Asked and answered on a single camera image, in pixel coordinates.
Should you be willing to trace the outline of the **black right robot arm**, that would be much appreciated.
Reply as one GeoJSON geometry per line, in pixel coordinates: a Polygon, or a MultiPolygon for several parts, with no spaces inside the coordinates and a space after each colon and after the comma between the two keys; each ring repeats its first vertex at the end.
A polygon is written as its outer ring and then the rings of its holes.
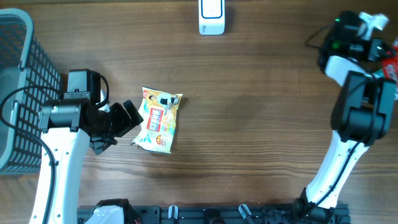
{"type": "Polygon", "coordinates": [[[341,87],[331,114],[332,137],[314,179],[292,205],[291,223],[342,223],[348,208],[338,197],[355,164],[383,138],[391,125],[397,82],[386,69],[377,75],[361,62],[393,62],[397,47],[372,37],[389,19],[384,14],[342,11],[327,30],[318,50],[322,73],[341,87]]]}

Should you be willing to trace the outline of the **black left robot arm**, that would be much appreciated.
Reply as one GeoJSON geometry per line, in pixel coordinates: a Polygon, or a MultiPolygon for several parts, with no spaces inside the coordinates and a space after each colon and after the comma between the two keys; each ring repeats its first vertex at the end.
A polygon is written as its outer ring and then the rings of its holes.
{"type": "Polygon", "coordinates": [[[108,104],[105,77],[89,69],[71,70],[67,90],[48,100],[39,117],[42,161],[31,223],[77,223],[83,160],[89,148],[101,154],[143,118],[129,100],[108,104]]]}

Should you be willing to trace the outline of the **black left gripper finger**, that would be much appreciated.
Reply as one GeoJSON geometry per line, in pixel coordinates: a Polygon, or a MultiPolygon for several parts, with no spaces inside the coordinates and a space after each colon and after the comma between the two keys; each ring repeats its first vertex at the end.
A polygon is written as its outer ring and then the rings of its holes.
{"type": "Polygon", "coordinates": [[[114,138],[94,138],[90,139],[89,147],[93,150],[96,155],[100,155],[108,147],[117,145],[117,140],[114,138]]]}
{"type": "Polygon", "coordinates": [[[142,116],[140,115],[140,113],[138,112],[138,110],[136,109],[131,100],[126,100],[123,103],[123,106],[131,118],[130,120],[131,127],[134,128],[140,125],[144,121],[144,119],[142,118],[142,116]]]}

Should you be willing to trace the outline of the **green packet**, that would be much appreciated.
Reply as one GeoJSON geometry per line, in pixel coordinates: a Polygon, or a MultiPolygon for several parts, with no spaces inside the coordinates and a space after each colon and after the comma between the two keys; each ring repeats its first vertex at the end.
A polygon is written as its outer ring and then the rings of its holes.
{"type": "Polygon", "coordinates": [[[374,74],[375,77],[378,77],[378,78],[384,77],[384,72],[381,69],[375,71],[373,74],[374,74]]]}

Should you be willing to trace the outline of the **yellow wet wipes pack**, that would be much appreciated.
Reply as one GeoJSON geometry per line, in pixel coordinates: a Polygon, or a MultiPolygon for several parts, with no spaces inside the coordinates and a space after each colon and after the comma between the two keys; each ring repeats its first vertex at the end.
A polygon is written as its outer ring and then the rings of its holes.
{"type": "Polygon", "coordinates": [[[131,144],[145,151],[170,154],[182,96],[143,87],[139,114],[144,120],[131,144]]]}

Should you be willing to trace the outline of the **red snack bag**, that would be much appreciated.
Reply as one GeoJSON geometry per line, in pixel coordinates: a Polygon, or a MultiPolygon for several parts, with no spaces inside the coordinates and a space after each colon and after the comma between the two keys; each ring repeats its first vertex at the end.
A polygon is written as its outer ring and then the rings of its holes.
{"type": "Polygon", "coordinates": [[[393,42],[392,48],[395,50],[395,54],[382,61],[382,70],[385,77],[397,81],[397,38],[393,42]]]}

